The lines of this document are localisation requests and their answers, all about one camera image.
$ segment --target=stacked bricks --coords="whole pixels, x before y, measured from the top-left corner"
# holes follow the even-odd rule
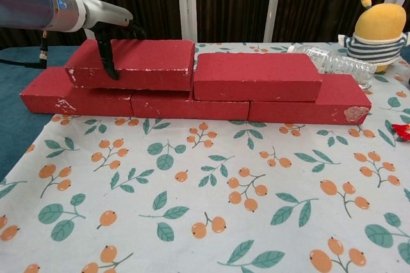
[[[208,53],[186,40],[112,40],[120,75],[86,40],[65,67],[21,93],[33,113],[168,119],[361,124],[371,103],[350,75],[319,74],[305,54]]]

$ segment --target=orange berry print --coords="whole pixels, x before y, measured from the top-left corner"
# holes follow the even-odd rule
[[[345,191],[346,194],[354,194],[354,192],[356,191],[356,189],[350,182],[344,183],[342,187],[343,191]]]
[[[349,256],[351,262],[354,263],[355,265],[357,265],[359,267],[362,267],[363,265],[366,265],[366,257],[358,249],[350,249],[350,251],[348,252],[348,256]]]
[[[406,98],[407,94],[405,92],[403,92],[403,90],[401,92],[396,92],[396,95],[401,97],[401,98]]]
[[[360,132],[356,129],[349,129],[348,133],[352,136],[352,137],[360,137]]]
[[[206,236],[206,226],[201,222],[195,223],[191,228],[191,232],[197,239],[204,238]]]
[[[100,224],[98,225],[97,229],[99,229],[101,226],[110,226],[116,220],[117,220],[117,214],[114,211],[112,210],[105,211],[100,216]]]
[[[212,131],[210,131],[210,132],[208,132],[208,134],[207,134],[207,136],[209,137],[209,138],[215,138],[215,137],[217,137],[217,133],[216,132],[212,132]]]
[[[369,209],[369,202],[361,196],[358,196],[354,199],[354,203],[356,204],[356,206],[358,206],[361,209]]]
[[[279,164],[285,168],[291,167],[292,163],[288,158],[280,158],[279,159]]]
[[[363,135],[364,135],[365,137],[367,137],[367,138],[373,138],[373,137],[375,137],[373,131],[372,131],[372,130],[368,130],[368,129],[366,129],[366,130],[363,131]]]
[[[269,157],[269,154],[266,151],[261,151],[259,155],[261,156],[262,159],[266,159]]]
[[[365,175],[366,177],[371,177],[372,174],[373,174],[372,170],[369,169],[369,168],[366,167],[366,166],[362,166],[362,167],[360,168],[360,171],[361,171],[361,173],[362,173],[363,175]]]
[[[247,200],[245,200],[244,205],[246,210],[252,212],[255,212],[255,210],[258,208],[258,202],[253,198],[248,198]]]
[[[188,169],[184,172],[177,172],[175,175],[175,180],[179,182],[184,182],[188,178]]]
[[[128,126],[133,127],[133,126],[136,126],[136,125],[139,124],[139,123],[140,123],[140,121],[139,121],[138,119],[131,119],[131,120],[128,122]]]
[[[117,152],[118,156],[121,156],[121,157],[126,156],[127,153],[128,153],[128,149],[125,149],[125,148],[121,148],[121,149],[118,150],[118,152]]]
[[[30,153],[31,151],[34,150],[35,147],[36,147],[35,144],[31,144],[31,145],[27,148],[26,153]]]
[[[336,259],[331,259],[325,252],[321,251],[320,249],[314,249],[310,253],[310,260],[312,265],[317,269],[319,272],[330,272],[332,270],[332,262],[337,263],[339,266],[343,268],[343,272],[348,273],[348,267],[350,263],[353,263],[359,267],[366,265],[366,258],[364,254],[359,251],[358,249],[350,249],[348,252],[348,256],[350,260],[346,263],[343,263],[343,258],[340,256],[344,252],[343,245],[338,240],[331,237],[327,241],[327,245],[329,249],[337,255]]]
[[[328,239],[327,246],[329,246],[329,249],[332,251],[332,253],[338,256],[343,254],[343,245],[335,238],[331,237],[330,239]]]
[[[366,162],[367,158],[363,153],[355,153],[354,158],[359,162]]]
[[[115,170],[121,165],[121,162],[118,160],[114,160],[110,163],[110,169]]]
[[[211,140],[206,140],[206,141],[204,142],[204,146],[205,146],[206,148],[210,148],[210,147],[212,147],[212,145],[213,145],[213,142],[212,142]]]
[[[71,174],[71,166],[64,167],[59,173],[59,177],[64,178]]]
[[[237,188],[239,186],[239,180],[232,177],[228,180],[227,184],[230,188]]]
[[[100,255],[100,260],[105,263],[113,262],[117,257],[117,248],[112,245],[106,245]]]
[[[320,188],[322,189],[323,192],[325,192],[327,195],[336,195],[338,192],[338,188],[336,185],[330,181],[330,180],[323,180],[320,182]]]
[[[55,171],[56,171],[56,166],[54,164],[49,164],[49,165],[44,166],[42,169],[40,169],[38,176],[42,179],[48,178],[52,176]]]
[[[65,191],[66,189],[68,189],[71,186],[71,180],[70,179],[66,179],[63,180],[62,182],[58,183],[57,185],[57,190],[59,191]]]
[[[380,161],[380,156],[379,156],[376,152],[374,152],[374,151],[368,153],[367,155],[368,155],[368,157],[371,158],[373,161],[376,161],[376,162],[379,162],[379,161]]]
[[[269,159],[267,163],[271,167],[274,167],[276,165],[276,161],[274,159]]]
[[[29,266],[24,270],[24,273],[38,273],[38,270],[40,270],[40,266],[37,265],[36,263],[33,263],[32,265],[29,265]]]
[[[123,124],[126,123],[126,119],[125,118],[119,118],[115,121],[115,125],[116,126],[122,126]]]
[[[321,273],[328,273],[332,269],[330,257],[320,249],[314,249],[310,252],[310,261],[312,265]]]
[[[103,154],[102,153],[94,153],[91,156],[91,161],[93,162],[98,162],[99,160],[101,160],[103,158]]]
[[[215,217],[211,222],[211,228],[214,233],[221,233],[226,228],[225,220],[222,217]]]
[[[368,153],[368,156],[369,160],[367,160],[367,162],[372,165],[372,168],[374,170],[369,169],[368,167],[361,167],[360,172],[364,176],[371,177],[373,173],[376,174],[376,178],[379,180],[379,184],[377,185],[378,188],[380,188],[381,184],[385,181],[389,181],[393,185],[400,185],[400,180],[398,180],[395,176],[388,176],[386,179],[383,179],[382,177],[383,169],[389,172],[394,172],[396,170],[392,163],[383,161],[381,162],[380,155],[378,155],[375,151]]]
[[[9,241],[17,234],[20,230],[16,225],[8,226],[0,235],[2,241]]]
[[[122,138],[119,139],[119,140],[115,140],[115,141],[113,142],[113,147],[114,147],[114,148],[119,148],[119,147],[121,147],[122,145],[124,145],[124,141],[123,141]]]
[[[387,180],[392,184],[392,185],[400,185],[400,180],[393,175],[390,175],[387,177]]]
[[[204,131],[204,130],[207,130],[207,129],[208,129],[208,125],[207,125],[205,122],[203,122],[202,124],[199,125],[199,129],[200,129],[200,130],[203,130],[203,131]]]
[[[239,204],[242,201],[241,193],[234,191],[229,194],[229,202],[232,204]]]
[[[250,170],[247,168],[247,167],[242,167],[240,170],[239,170],[239,176],[241,176],[241,177],[247,177],[247,176],[249,176],[249,174],[250,174]]]
[[[85,267],[83,267],[83,270],[81,271],[81,273],[97,273],[98,269],[99,269],[98,264],[96,264],[95,262],[91,262]]]
[[[110,141],[109,140],[102,140],[99,144],[100,148],[108,148],[110,146]]]
[[[265,185],[258,185],[255,188],[255,193],[258,196],[265,196],[268,194],[268,188]]]
[[[288,130],[287,127],[280,127],[279,132],[281,132],[282,134],[287,134],[287,132],[289,132],[289,130]]]
[[[385,169],[387,169],[389,172],[394,172],[396,169],[395,169],[395,166],[393,165],[393,164],[391,164],[391,163],[389,163],[389,162],[383,162],[383,167],[385,168]]]
[[[3,228],[7,224],[7,217],[6,215],[3,215],[0,217],[0,229]]]

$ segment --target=blue cloth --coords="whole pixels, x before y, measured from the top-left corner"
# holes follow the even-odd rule
[[[49,47],[48,66],[61,66],[78,47]],[[39,47],[13,47],[0,51],[0,58],[16,62],[37,62]],[[0,63],[0,181],[18,162],[52,115],[30,113],[20,92],[40,73]]]
[[[339,35],[339,44],[347,48],[349,57],[376,65],[389,65],[400,59],[400,50],[410,43],[409,33],[402,33],[396,39],[367,40],[353,34],[353,37]]]

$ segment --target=table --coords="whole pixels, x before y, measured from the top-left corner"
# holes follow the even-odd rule
[[[0,183],[0,271],[409,272],[406,65],[361,126],[55,115]]]

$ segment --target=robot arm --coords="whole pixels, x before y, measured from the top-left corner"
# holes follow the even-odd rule
[[[87,28],[95,33],[101,61],[108,75],[119,79],[113,65],[113,28],[144,39],[142,27],[125,8],[99,0],[0,0],[0,27],[74,32]]]

